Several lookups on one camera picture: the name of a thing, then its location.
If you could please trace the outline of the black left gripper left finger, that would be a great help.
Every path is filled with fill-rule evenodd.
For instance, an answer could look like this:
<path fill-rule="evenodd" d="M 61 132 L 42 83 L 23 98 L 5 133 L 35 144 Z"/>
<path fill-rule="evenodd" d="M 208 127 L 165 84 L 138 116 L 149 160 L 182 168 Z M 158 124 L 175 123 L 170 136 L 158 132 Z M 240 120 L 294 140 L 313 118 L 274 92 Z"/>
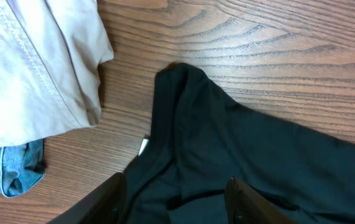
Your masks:
<path fill-rule="evenodd" d="M 127 201 L 127 181 L 118 172 L 49 224 L 121 223 Z"/>

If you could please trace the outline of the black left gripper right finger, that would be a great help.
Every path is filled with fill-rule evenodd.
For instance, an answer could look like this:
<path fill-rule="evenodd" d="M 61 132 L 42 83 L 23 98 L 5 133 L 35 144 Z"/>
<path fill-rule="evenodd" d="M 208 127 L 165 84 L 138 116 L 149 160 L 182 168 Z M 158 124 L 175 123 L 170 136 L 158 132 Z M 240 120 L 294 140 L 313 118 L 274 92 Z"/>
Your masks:
<path fill-rule="evenodd" d="M 295 224 L 242 180 L 231 177 L 224 193 L 229 224 Z"/>

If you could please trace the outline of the black t-shirt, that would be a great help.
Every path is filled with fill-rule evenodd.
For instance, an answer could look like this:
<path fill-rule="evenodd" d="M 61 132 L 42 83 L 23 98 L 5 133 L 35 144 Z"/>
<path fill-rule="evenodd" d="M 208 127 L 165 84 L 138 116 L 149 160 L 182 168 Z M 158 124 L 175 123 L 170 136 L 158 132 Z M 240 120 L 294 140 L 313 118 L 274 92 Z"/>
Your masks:
<path fill-rule="evenodd" d="M 246 108 L 189 64 L 159 72 L 126 223 L 226 223 L 232 177 L 298 223 L 355 223 L 355 144 Z"/>

